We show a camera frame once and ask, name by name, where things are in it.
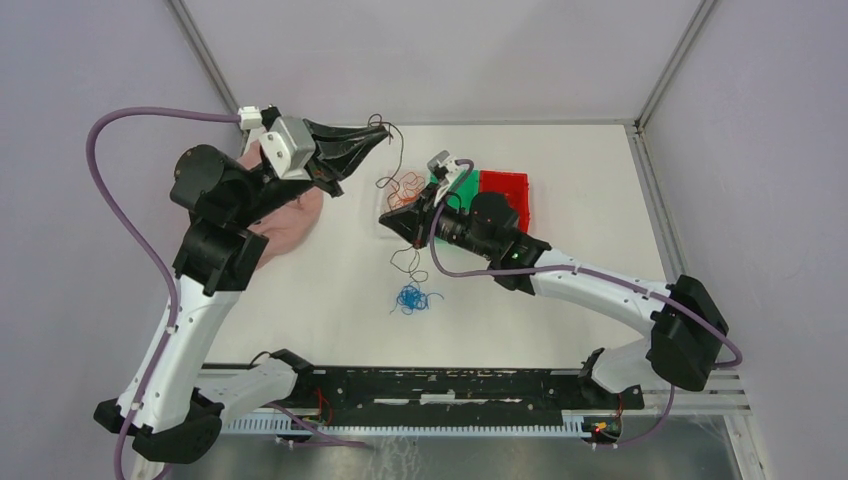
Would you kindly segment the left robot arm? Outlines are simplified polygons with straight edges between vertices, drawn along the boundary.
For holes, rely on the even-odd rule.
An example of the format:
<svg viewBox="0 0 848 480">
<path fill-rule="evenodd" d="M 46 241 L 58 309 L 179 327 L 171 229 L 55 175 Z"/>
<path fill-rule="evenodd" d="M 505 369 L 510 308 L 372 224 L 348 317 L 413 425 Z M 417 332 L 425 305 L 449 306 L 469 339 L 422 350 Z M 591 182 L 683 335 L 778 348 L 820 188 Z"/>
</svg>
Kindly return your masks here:
<svg viewBox="0 0 848 480">
<path fill-rule="evenodd" d="M 332 127 L 286 116 L 275 107 L 215 114 L 133 107 L 105 115 L 86 140 L 90 174 L 100 133 L 133 116 L 161 116 L 236 125 L 259 145 L 259 162 L 246 167 L 217 148 L 186 150 L 174 169 L 171 200 L 190 224 L 172 264 L 154 264 L 168 299 L 154 339 L 127 388 L 100 402 L 95 421 L 147 461 L 190 464 L 214 445 L 222 429 L 257 409 L 285 400 L 307 404 L 315 391 L 309 364 L 288 353 L 206 386 L 197 381 L 226 316 L 246 290 L 267 246 L 254 225 L 312 189 L 333 197 L 342 182 L 389 135 L 386 127 Z"/>
</svg>

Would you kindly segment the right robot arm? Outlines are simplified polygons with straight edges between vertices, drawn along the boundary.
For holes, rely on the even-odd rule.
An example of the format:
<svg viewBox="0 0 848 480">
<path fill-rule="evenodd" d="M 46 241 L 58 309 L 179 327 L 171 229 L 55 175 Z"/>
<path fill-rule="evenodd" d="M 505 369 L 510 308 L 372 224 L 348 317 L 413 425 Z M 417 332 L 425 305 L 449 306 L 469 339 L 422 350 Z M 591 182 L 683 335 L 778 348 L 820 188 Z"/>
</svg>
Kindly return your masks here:
<svg viewBox="0 0 848 480">
<path fill-rule="evenodd" d="M 719 366 L 728 325 L 699 280 L 650 282 L 581 263 L 522 231 L 518 213 L 499 193 L 480 193 L 468 208 L 455 209 L 423 192 L 378 222 L 415 249 L 442 240 L 485 258 L 482 275 L 507 290 L 571 302 L 640 334 L 622 347 L 599 348 L 584 362 L 577 392 L 591 408 L 631 386 L 700 392 Z"/>
</svg>

